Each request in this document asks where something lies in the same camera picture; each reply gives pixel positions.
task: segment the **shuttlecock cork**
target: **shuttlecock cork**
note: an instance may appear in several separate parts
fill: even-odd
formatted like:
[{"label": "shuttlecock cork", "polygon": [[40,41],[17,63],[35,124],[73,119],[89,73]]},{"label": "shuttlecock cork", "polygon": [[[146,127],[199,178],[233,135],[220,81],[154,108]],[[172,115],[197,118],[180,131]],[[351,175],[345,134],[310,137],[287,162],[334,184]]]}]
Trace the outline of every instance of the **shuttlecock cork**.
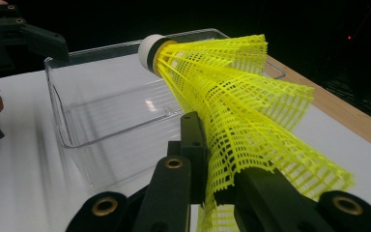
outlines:
[{"label": "shuttlecock cork", "polygon": [[277,168],[311,199],[353,184],[351,173],[290,133],[313,89],[262,76],[267,45],[264,35],[191,43],[152,35],[139,47],[142,66],[162,77],[184,112],[196,111],[203,123],[210,160],[201,227],[235,225],[222,223],[233,212],[219,210],[214,193],[233,186],[245,168]]}]

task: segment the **white tabletop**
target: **white tabletop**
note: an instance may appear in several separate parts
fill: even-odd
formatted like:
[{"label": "white tabletop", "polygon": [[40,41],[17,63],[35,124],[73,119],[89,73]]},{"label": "white tabletop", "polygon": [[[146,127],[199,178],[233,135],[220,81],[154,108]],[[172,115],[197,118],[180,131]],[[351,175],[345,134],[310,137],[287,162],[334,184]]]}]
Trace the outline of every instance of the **white tabletop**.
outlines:
[{"label": "white tabletop", "polygon": [[[0,78],[0,232],[65,231],[95,192],[63,156],[44,71]],[[371,144],[311,106],[293,133],[355,174],[349,189],[371,204]],[[150,181],[115,188],[130,195]]]}]

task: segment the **yellow plastic netting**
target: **yellow plastic netting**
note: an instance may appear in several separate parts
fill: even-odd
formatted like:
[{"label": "yellow plastic netting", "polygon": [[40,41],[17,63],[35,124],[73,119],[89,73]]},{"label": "yellow plastic netting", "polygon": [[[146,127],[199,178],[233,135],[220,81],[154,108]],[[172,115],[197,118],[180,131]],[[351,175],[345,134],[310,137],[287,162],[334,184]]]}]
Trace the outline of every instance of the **yellow plastic netting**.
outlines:
[{"label": "yellow plastic netting", "polygon": [[352,174],[290,133],[311,104],[313,89],[263,76],[264,35],[175,43],[157,55],[157,72],[185,112],[196,111],[210,149],[199,231],[238,231],[233,206],[214,193],[247,167],[275,168],[311,199],[347,189]]}]

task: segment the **white shuttlecock tip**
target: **white shuttlecock tip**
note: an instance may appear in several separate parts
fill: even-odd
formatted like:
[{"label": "white shuttlecock tip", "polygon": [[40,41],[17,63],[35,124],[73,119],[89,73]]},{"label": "white shuttlecock tip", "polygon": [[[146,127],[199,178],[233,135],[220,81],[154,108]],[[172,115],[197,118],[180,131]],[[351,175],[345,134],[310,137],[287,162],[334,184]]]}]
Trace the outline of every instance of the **white shuttlecock tip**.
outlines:
[{"label": "white shuttlecock tip", "polygon": [[141,65],[148,71],[155,73],[154,62],[158,49],[171,39],[155,34],[146,37],[138,47],[138,57]]}]

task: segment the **plastic box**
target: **plastic box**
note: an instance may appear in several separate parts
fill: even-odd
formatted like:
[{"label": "plastic box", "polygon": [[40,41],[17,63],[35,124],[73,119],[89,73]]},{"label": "plastic box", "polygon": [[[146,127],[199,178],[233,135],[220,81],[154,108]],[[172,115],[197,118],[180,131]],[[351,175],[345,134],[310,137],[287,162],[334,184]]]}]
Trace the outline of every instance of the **plastic box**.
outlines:
[{"label": "plastic box", "polygon": [[[168,35],[180,43],[223,39],[215,29]],[[154,168],[170,140],[180,140],[183,111],[164,81],[137,57],[141,41],[44,61],[58,141],[90,189],[110,189]],[[264,75],[284,72],[267,63]]]}]

